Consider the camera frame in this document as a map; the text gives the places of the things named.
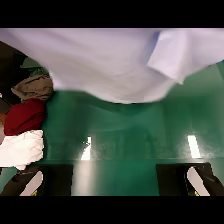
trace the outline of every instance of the green table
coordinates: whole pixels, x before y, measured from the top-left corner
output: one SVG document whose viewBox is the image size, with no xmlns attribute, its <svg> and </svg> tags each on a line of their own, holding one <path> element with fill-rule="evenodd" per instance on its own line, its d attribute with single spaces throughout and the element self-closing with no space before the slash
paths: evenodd
<svg viewBox="0 0 224 224">
<path fill-rule="evenodd" d="M 72 195 L 158 195 L 157 163 L 208 161 L 224 183 L 223 68 L 206 68 L 155 103 L 55 92 L 38 163 L 74 164 Z"/>
</svg>

